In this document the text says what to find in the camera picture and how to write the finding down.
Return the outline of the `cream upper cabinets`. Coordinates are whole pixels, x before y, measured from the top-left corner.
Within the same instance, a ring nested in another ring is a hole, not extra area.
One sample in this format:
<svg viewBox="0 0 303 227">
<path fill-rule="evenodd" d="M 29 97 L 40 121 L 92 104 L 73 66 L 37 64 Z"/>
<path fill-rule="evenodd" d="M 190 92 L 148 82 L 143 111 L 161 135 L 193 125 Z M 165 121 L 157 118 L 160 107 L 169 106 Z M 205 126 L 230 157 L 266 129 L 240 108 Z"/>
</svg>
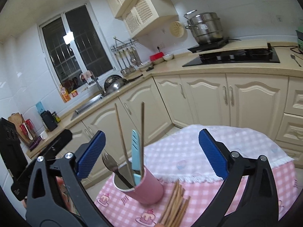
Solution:
<svg viewBox="0 0 303 227">
<path fill-rule="evenodd" d="M 106 0 L 131 38 L 146 35 L 178 14 L 171 0 Z"/>
</svg>

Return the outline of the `red container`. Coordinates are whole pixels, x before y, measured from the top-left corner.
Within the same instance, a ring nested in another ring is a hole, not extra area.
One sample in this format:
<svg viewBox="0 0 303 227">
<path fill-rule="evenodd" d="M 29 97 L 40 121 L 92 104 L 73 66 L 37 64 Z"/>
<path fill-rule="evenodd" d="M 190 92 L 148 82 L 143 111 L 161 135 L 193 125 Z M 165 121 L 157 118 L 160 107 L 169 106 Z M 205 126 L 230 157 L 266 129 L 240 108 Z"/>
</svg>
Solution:
<svg viewBox="0 0 303 227">
<path fill-rule="evenodd" d="M 156 60 L 159 59 L 159 58 L 163 58 L 163 56 L 164 56 L 164 53 L 163 53 L 163 52 L 158 52 L 158 53 L 156 53 L 156 54 L 154 54 L 154 55 L 151 55 L 151 56 L 149 57 L 149 59 L 150 59 L 150 61 L 156 61 Z"/>
</svg>

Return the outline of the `pink utensil cup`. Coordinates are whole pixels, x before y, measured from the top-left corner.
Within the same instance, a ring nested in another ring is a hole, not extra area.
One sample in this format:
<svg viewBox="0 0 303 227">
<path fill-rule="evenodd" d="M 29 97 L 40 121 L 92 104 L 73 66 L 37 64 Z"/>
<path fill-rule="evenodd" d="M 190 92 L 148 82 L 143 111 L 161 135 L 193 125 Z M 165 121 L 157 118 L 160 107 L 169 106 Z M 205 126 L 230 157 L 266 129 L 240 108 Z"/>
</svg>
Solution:
<svg viewBox="0 0 303 227">
<path fill-rule="evenodd" d="M 144 167 L 144 176 L 140 183 L 131 189 L 127 187 L 116 174 L 113 174 L 112 181 L 117 190 L 141 204 L 155 204 L 159 202 L 164 195 L 163 185 L 154 177 L 147 167 Z"/>
</svg>

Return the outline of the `cream lower cabinets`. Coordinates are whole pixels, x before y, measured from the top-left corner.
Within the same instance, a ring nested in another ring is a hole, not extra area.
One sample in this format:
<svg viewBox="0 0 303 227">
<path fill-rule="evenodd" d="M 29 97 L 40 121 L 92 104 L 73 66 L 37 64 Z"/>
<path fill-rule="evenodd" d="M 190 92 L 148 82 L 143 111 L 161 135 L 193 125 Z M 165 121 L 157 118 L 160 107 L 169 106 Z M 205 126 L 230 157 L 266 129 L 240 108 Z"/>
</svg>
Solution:
<svg viewBox="0 0 303 227">
<path fill-rule="evenodd" d="M 274 140 L 302 167 L 302 80 L 264 74 L 182 74 L 137 80 L 78 117 L 62 120 L 28 156 L 38 154 L 64 128 L 73 128 L 80 140 L 99 129 L 112 131 L 117 126 L 115 103 L 124 130 L 140 128 L 141 102 L 147 144 L 172 126 L 250 128 Z"/>
</svg>

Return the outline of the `dark kitchen window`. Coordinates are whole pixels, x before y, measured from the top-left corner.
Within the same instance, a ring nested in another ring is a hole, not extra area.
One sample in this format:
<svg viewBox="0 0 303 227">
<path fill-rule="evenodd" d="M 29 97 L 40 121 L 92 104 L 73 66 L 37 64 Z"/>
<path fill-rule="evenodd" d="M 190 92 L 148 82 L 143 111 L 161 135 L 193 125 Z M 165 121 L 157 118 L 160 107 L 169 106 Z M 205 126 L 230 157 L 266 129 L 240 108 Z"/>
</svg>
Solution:
<svg viewBox="0 0 303 227">
<path fill-rule="evenodd" d="M 86 4 L 62 12 L 40 26 L 51 70 L 69 91 L 85 84 L 90 71 L 101 78 L 114 70 Z"/>
</svg>

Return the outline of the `steel wok in sink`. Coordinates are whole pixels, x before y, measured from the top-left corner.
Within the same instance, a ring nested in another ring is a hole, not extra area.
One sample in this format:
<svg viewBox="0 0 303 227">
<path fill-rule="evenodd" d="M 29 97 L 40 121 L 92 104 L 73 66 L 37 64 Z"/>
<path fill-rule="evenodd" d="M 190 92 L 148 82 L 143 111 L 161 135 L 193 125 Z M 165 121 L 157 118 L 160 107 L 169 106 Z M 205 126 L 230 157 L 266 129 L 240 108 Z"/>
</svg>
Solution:
<svg viewBox="0 0 303 227">
<path fill-rule="evenodd" d="M 105 94 L 110 95 L 128 83 L 129 81 L 122 78 L 120 75 L 111 75 L 106 79 L 104 83 Z"/>
</svg>

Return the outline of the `metal spork dark handle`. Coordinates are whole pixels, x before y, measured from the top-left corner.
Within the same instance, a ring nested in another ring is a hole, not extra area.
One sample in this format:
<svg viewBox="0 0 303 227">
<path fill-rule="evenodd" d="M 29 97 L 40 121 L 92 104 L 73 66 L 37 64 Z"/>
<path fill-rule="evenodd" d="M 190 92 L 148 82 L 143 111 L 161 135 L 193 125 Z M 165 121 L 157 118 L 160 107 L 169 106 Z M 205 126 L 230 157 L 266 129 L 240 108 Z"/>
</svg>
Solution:
<svg viewBox="0 0 303 227">
<path fill-rule="evenodd" d="M 118 164 L 117 162 L 115 161 L 115 159 L 110 155 L 108 154 L 107 152 L 104 152 L 102 154 L 102 161 L 105 165 L 105 167 L 113 172 L 114 174 L 117 175 L 117 177 L 129 188 L 133 188 L 133 185 L 119 172 L 119 169 L 118 169 Z"/>
</svg>

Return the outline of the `wooden chopstick bundle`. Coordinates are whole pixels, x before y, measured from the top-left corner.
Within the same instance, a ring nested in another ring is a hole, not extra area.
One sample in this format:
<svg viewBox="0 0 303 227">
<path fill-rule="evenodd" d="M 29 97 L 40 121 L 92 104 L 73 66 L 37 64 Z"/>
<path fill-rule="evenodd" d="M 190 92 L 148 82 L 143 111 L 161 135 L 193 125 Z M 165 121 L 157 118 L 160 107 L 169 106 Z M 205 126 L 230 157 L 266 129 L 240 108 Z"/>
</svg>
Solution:
<svg viewBox="0 0 303 227">
<path fill-rule="evenodd" d="M 172 194 L 162 213 L 158 224 L 166 227 L 179 227 L 190 204 L 191 197 L 185 197 L 185 188 L 176 181 Z"/>
</svg>

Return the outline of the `black gas stove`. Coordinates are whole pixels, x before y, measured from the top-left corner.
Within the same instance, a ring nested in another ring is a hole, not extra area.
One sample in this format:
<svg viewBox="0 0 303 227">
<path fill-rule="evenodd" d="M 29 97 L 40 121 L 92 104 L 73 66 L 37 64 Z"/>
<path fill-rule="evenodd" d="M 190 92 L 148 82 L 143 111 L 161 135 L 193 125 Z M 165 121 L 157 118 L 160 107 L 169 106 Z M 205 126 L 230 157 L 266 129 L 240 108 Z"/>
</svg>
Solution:
<svg viewBox="0 0 303 227">
<path fill-rule="evenodd" d="M 266 48 L 241 49 L 199 54 L 198 58 L 189 61 L 188 63 L 184 64 L 183 67 L 231 63 L 279 64 L 280 60 L 275 49 L 271 46 L 270 43 L 267 43 Z"/>
</svg>

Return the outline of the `white bowl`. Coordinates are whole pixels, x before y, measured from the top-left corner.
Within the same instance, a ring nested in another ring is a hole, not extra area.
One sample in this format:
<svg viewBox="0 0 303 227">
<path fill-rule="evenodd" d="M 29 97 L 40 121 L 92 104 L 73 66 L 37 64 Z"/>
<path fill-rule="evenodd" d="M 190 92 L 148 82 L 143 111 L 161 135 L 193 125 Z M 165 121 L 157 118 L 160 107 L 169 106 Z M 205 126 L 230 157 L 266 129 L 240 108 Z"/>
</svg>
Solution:
<svg viewBox="0 0 303 227">
<path fill-rule="evenodd" d="M 173 54 L 173 53 L 171 53 L 171 54 L 165 54 L 165 55 L 163 56 L 163 59 L 164 59 L 165 61 L 171 61 L 173 58 L 174 58 L 174 54 Z"/>
</svg>

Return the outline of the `cream cabinets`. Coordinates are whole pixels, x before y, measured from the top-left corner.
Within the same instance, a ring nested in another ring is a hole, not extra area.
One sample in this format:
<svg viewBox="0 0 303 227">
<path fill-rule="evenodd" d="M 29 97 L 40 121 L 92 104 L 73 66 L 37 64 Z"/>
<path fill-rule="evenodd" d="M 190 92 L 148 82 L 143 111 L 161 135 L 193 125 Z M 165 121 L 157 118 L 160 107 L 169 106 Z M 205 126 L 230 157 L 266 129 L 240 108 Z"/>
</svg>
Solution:
<svg viewBox="0 0 303 227">
<path fill-rule="evenodd" d="M 250 128 L 274 140 L 302 167 L 302 80 L 264 74 L 182 74 L 137 80 L 78 117 L 62 120 L 28 156 L 38 154 L 64 128 L 73 128 L 80 140 L 99 129 L 112 131 L 117 126 L 115 103 L 124 130 L 140 128 L 141 102 L 147 144 L 172 126 Z"/>
<path fill-rule="evenodd" d="M 106 0 L 131 38 L 146 35 L 178 14 L 171 0 Z"/>
</svg>

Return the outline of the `hanging utensil rack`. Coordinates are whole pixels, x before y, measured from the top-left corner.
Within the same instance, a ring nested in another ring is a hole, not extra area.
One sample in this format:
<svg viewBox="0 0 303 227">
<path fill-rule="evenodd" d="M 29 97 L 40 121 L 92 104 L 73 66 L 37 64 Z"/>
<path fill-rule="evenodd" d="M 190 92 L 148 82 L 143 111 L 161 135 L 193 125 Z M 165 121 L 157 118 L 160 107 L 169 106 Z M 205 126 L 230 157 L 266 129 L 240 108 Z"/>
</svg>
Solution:
<svg viewBox="0 0 303 227">
<path fill-rule="evenodd" d="M 142 63 L 136 49 L 138 40 L 135 38 L 124 42 L 116 36 L 114 36 L 113 39 L 114 44 L 110 46 L 110 50 L 118 63 L 120 73 L 122 76 L 128 76 L 134 73 Z"/>
</svg>

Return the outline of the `black knife block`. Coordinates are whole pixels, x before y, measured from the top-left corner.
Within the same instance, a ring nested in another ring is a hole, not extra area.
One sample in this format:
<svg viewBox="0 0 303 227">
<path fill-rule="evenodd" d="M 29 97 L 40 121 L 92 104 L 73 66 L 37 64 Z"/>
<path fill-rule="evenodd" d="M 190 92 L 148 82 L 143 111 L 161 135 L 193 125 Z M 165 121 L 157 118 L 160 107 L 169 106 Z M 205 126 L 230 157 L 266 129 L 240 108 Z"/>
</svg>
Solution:
<svg viewBox="0 0 303 227">
<path fill-rule="evenodd" d="M 53 115 L 51 114 L 51 112 L 49 110 L 42 112 L 41 117 L 42 117 L 44 124 L 46 125 L 47 129 L 50 132 L 52 132 L 53 130 L 55 130 L 58 127 Z"/>
</svg>

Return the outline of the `steel steamer pot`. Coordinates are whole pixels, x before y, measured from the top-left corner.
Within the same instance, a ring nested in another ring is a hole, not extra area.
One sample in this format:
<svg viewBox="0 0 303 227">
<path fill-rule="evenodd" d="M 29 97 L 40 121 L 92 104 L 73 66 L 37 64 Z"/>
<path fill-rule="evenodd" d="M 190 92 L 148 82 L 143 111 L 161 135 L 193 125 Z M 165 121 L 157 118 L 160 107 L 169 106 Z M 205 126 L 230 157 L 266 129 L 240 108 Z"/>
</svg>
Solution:
<svg viewBox="0 0 303 227">
<path fill-rule="evenodd" d="M 183 15 L 187 19 L 186 29 L 190 30 L 199 45 L 211 44 L 224 38 L 220 18 L 215 12 L 196 13 L 191 10 Z"/>
</svg>

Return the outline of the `pink checkered tablecloth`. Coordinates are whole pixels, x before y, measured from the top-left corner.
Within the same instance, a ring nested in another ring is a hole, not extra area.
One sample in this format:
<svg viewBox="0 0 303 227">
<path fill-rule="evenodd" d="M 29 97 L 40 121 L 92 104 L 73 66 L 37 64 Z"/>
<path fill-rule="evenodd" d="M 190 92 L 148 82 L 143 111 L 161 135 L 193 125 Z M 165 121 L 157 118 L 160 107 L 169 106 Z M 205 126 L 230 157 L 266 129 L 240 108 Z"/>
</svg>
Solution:
<svg viewBox="0 0 303 227">
<path fill-rule="evenodd" d="M 202 125 L 194 124 L 148 145 L 144 164 L 164 187 L 163 198 L 153 205 L 142 205 L 117 189 L 113 178 L 106 181 L 95 205 L 114 226 L 154 226 L 170 199 L 175 181 L 183 186 L 189 199 L 182 226 L 190 226 L 203 213 L 219 190 L 222 179 L 217 177 L 202 151 L 198 135 Z M 209 133 L 230 151 L 243 157 L 268 158 L 273 171 L 279 215 L 283 216 L 299 195 L 295 166 L 290 158 L 265 134 L 249 128 L 209 126 Z"/>
</svg>

